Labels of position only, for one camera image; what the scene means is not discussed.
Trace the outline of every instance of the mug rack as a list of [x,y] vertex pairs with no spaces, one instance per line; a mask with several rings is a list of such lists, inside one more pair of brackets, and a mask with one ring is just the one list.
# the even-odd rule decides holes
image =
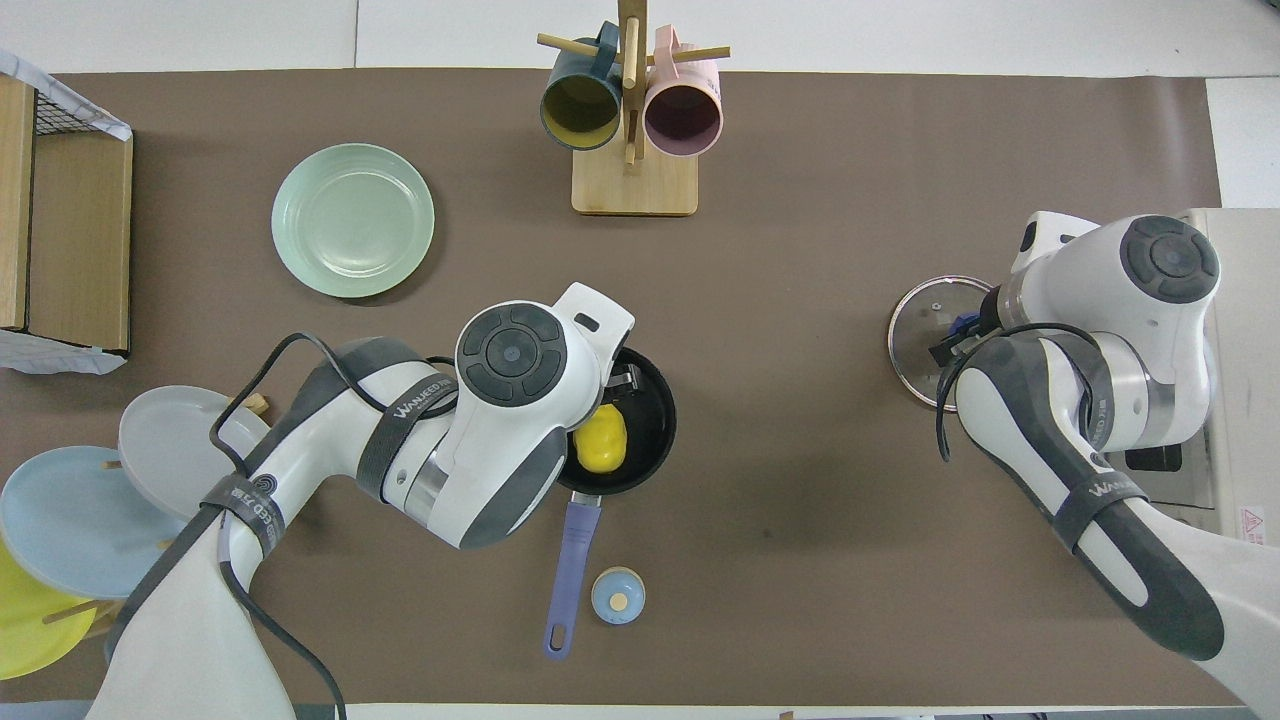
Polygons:
[[[573,151],[572,205],[584,215],[692,215],[698,210],[698,158],[645,152],[641,127],[648,91],[648,0],[618,0],[622,65],[622,117],[618,133],[595,150]],[[595,56],[596,47],[539,33],[538,44]],[[677,63],[728,58],[730,49],[705,47],[673,54]]]

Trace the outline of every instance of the pan handle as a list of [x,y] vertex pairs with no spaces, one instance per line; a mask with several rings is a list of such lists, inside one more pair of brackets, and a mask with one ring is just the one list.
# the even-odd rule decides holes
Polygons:
[[552,606],[547,612],[547,634],[543,635],[543,652],[552,660],[568,657],[579,597],[582,594],[582,577],[586,574],[586,555],[599,520],[598,505],[570,502],[564,512],[564,538],[561,541],[559,562],[556,565]]

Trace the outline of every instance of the brown tablecloth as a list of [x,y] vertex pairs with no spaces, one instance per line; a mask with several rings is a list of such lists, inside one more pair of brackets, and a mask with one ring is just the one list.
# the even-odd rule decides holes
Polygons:
[[[1202,81],[726,73],[700,210],[643,219],[570,209],[570,155],[536,115],[545,72],[65,79],[137,132],[134,352],[106,377],[0,372],[0,477],[114,446],[151,387],[233,393],[292,331],[447,354],[479,309],[572,281],[636,315],[628,345],[672,384],[671,459],[605,500],[588,568],[634,568],[648,605],[622,628],[584,605],[563,664],[539,643],[567,491],[509,541],[458,552],[326,483],[253,594],[349,701],[1234,702],[1143,637],[957,425],[943,465],[884,352],[905,291],[1001,282],[1034,210],[1217,205]],[[296,281],[269,222],[289,169],[348,141],[412,161],[438,211],[422,266],[355,302]],[[276,410],[315,361],[296,351],[266,380]],[[266,647],[296,701],[326,700]],[[0,697],[91,697],[104,670],[87,642]]]

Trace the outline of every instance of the blue mug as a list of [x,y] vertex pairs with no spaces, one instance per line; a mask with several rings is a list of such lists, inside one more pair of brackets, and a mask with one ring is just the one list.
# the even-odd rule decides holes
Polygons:
[[552,140],[570,150],[594,150],[613,140],[622,124],[622,68],[618,26],[605,22],[595,40],[595,56],[561,50],[543,91],[543,127]]

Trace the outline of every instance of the warning label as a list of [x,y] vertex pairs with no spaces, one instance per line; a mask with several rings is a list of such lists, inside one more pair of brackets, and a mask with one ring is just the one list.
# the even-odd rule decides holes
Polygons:
[[1261,505],[1240,507],[1240,534],[1253,544],[1267,544],[1266,520]]

